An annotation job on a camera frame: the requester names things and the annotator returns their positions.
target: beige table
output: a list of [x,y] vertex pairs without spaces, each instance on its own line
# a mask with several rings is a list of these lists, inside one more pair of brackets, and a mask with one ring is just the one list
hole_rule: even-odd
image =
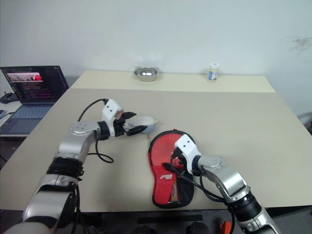
[[[84,83],[83,76],[77,84]],[[268,84],[264,77],[259,79]],[[248,89],[245,92],[226,92],[220,84],[223,92],[172,92],[133,90],[136,87],[128,90],[102,89],[104,84],[101,81],[94,81],[97,82],[94,86],[101,89],[82,89],[75,84],[17,149],[0,172],[2,209],[25,208],[69,125],[86,105],[97,98],[114,98],[126,111],[158,120],[153,136],[173,128],[189,133],[203,154],[224,156],[240,171],[264,206],[311,205],[312,188],[308,185],[312,137],[269,84],[261,90],[256,91],[255,88],[254,92],[248,92]],[[84,120],[100,120],[102,107],[101,104],[94,106]],[[145,135],[121,136],[101,142],[100,152],[112,156],[115,163],[102,163],[96,156],[87,158],[80,183],[81,210],[159,210],[152,203],[153,176],[148,165],[147,148]],[[216,192],[212,183],[206,182],[206,187]],[[211,202],[203,192],[195,189],[191,204],[182,209],[224,207]]]

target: stainless steel bowl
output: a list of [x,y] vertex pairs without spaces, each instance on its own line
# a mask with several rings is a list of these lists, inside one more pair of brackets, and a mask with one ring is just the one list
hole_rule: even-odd
[[135,75],[141,81],[153,81],[156,79],[158,70],[154,67],[137,67]]

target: printed logo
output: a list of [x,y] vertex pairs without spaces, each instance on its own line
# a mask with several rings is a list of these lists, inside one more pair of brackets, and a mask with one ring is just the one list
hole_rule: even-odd
[[162,175],[160,179],[172,179],[172,174]]

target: bottle cap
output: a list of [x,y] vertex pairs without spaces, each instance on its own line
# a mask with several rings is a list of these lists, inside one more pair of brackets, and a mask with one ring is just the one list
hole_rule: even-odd
[[210,63],[210,67],[211,67],[212,69],[218,69],[219,66],[220,66],[220,64],[217,63],[217,62],[212,62],[212,63]]

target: laptop screen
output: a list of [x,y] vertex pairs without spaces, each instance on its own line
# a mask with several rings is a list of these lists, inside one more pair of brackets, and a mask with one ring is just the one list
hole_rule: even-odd
[[59,66],[2,67],[1,70],[23,104],[56,102],[68,89]]

